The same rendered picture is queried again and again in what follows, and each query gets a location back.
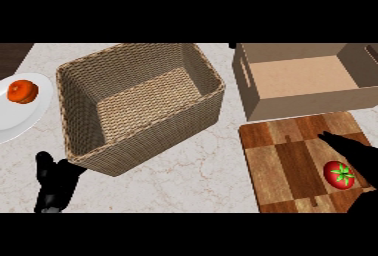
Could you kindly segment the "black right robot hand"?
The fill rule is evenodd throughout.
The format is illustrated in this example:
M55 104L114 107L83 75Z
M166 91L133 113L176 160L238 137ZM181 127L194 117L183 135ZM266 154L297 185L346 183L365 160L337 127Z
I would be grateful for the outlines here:
M375 188L358 197L349 214L378 214L378 148L364 145L359 141L324 131L318 137L344 156L367 182Z

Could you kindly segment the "wooden cutting board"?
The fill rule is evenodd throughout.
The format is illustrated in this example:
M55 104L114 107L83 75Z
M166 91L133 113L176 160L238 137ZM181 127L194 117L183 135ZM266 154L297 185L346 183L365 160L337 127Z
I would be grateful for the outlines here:
M347 112L247 124L240 127L259 210L278 212L344 212L361 194L375 190L355 176L352 187L336 188L324 176L331 161L346 158L319 139L331 132L359 142L370 141Z

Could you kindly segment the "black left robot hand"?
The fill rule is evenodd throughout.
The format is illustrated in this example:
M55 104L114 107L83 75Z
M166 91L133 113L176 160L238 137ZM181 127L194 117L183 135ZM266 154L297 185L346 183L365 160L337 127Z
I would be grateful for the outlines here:
M36 155L37 181L40 191L34 207L36 213L61 213L68 207L80 175L86 168L67 159L54 161L52 155L40 151Z

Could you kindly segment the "orange fruit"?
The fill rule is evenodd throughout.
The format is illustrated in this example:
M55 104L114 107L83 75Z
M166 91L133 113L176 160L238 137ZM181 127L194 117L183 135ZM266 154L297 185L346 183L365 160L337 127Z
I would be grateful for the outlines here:
M39 95L39 86L28 80L17 80L8 89L8 100L18 104L28 104Z

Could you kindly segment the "dark brown wooden panel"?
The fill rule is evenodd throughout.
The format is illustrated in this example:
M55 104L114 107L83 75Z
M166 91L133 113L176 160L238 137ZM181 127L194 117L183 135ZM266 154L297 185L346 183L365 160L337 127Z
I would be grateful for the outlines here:
M15 74L33 46L33 43L0 43L0 80Z

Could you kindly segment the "woven wicker basket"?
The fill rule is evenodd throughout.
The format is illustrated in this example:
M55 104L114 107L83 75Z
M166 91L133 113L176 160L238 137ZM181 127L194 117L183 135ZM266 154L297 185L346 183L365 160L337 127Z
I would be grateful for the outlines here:
M216 124L225 83L194 43L121 43L62 64L68 161L119 176Z

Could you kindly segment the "red tomato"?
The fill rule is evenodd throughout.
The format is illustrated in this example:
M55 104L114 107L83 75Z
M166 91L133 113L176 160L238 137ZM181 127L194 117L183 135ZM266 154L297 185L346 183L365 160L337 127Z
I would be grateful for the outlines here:
M330 161L325 164L324 176L330 185L340 190L347 190L355 185L355 173L340 161Z

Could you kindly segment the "brown cardboard box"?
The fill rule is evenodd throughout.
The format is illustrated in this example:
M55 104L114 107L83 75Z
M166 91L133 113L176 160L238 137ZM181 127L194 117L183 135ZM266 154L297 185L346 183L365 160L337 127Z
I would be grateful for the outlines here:
M378 43L240 43L232 67L250 121L378 106Z

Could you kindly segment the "white plate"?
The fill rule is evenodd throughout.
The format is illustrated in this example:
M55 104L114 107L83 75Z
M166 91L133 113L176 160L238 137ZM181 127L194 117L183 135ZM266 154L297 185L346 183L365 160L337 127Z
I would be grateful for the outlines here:
M28 80L39 86L33 102L20 104L8 99L9 85L17 80ZM49 108L54 85L39 73L20 73L0 80L0 144L15 139L37 123Z

